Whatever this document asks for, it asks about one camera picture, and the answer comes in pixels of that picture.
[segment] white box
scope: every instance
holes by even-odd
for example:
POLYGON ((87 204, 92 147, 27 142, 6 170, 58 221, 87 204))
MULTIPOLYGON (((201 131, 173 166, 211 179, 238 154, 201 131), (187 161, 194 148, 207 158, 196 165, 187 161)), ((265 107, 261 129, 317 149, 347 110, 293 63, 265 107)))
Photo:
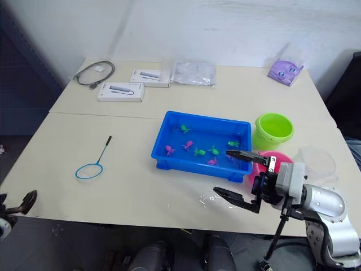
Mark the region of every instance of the white box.
POLYGON ((141 102, 144 85, 140 83, 104 83, 99 94, 100 102, 141 102))
POLYGON ((169 88, 169 77, 160 69, 135 69, 130 82, 143 83, 153 88, 169 88))

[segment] floor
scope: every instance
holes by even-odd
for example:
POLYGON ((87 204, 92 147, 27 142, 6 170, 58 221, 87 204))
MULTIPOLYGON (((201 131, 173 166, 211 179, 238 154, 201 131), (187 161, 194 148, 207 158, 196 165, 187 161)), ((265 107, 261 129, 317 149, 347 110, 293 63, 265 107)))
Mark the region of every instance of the floor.
MULTIPOLYGON (((30 137, 2 137, 6 153, 0 155, 0 183, 29 142, 30 137)), ((110 251, 134 256, 157 240, 171 243, 175 250, 174 270, 202 270, 203 237, 218 234, 229 245, 238 270, 258 270, 257 261, 268 249, 265 235, 236 234, 19 217, 11 234, 0 244, 3 271, 101 271, 110 251)), ((270 260, 274 270, 312 270, 306 247, 289 246, 275 251, 270 260)))

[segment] white wall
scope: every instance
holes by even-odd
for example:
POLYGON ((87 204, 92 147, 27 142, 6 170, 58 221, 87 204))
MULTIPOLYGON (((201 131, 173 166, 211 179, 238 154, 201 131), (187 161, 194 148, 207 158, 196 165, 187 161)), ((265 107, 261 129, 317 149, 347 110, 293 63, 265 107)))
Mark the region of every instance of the white wall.
POLYGON ((264 66, 293 42, 325 98, 361 50, 359 0, 6 2, 64 82, 86 56, 264 66))

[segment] table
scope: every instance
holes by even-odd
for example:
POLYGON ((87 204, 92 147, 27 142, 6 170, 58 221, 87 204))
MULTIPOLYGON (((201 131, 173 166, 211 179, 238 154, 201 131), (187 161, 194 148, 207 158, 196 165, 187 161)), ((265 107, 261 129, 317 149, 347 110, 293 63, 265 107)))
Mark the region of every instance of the table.
MULTIPOLYGON (((87 60, 81 69, 95 62, 87 60)), ((109 82, 128 82, 135 68, 160 69, 160 63, 121 62, 109 82)), ((217 87, 146 88, 142 103, 98 102, 96 90, 72 81, 50 112, 163 119, 168 110, 254 123, 266 112, 289 117, 296 126, 335 128, 307 70, 288 87, 267 77, 268 68, 217 66, 217 87)))
MULTIPOLYGON (((250 182, 156 168, 151 151, 161 120, 132 117, 49 113, 2 185, 8 206, 38 190, 28 216, 109 224, 191 228, 274 234, 280 212, 262 203, 260 214, 230 206, 213 192, 214 186, 244 194, 250 182), (104 172, 92 183, 80 184, 78 167, 95 162, 109 135, 102 159, 104 172)), ((359 191, 361 175, 337 128, 295 127, 294 137, 279 150, 295 156, 316 145, 334 158, 338 183, 351 222, 361 233, 359 191)), ((305 236, 304 222, 291 219, 284 235, 305 236)))

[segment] blue plastic tray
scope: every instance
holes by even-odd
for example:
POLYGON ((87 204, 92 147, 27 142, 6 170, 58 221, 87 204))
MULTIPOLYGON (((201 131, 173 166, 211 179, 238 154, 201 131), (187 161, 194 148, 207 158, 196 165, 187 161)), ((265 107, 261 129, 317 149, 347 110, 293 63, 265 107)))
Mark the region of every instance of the blue plastic tray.
POLYGON ((177 169, 227 178, 233 182, 242 182, 245 174, 250 174, 252 164, 240 160, 231 160, 226 150, 251 151, 251 128, 245 121, 218 119, 168 111, 165 114, 152 157, 157 160, 157 168, 177 169), (189 132, 184 133, 181 126, 185 125, 189 132), (192 141, 190 150, 182 145, 192 141), (228 141, 239 142, 238 147, 231 147, 228 141), (175 152, 167 156, 165 146, 171 146, 175 152), (209 151, 212 146, 219 151, 218 155, 209 151), (196 147, 205 150, 205 155, 194 155, 196 147), (217 158, 218 165, 209 165, 209 160, 217 158))

